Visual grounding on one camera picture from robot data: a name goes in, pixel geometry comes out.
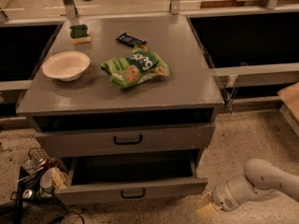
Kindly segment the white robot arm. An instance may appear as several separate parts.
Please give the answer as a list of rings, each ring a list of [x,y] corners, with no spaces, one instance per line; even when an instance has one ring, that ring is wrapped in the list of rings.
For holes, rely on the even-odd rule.
[[[244,173],[221,181],[199,201],[199,217],[216,217],[246,202],[263,202],[283,193],[299,202],[299,176],[277,168],[268,161],[252,159],[245,163]]]

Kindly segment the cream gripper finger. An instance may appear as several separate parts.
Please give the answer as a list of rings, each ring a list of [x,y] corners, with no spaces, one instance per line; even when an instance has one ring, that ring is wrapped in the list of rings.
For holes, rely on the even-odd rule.
[[[219,212],[212,203],[201,204],[195,211],[196,215],[204,218],[216,217]]]
[[[203,203],[210,203],[212,200],[212,193],[209,192],[205,196],[202,197],[202,202]]]

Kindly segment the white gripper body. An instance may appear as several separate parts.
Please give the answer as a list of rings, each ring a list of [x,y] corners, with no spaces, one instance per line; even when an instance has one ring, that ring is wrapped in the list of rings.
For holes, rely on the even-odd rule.
[[[211,192],[211,199],[221,210],[230,212],[242,203],[264,202],[278,197],[273,189],[254,186],[244,175],[219,182]]]

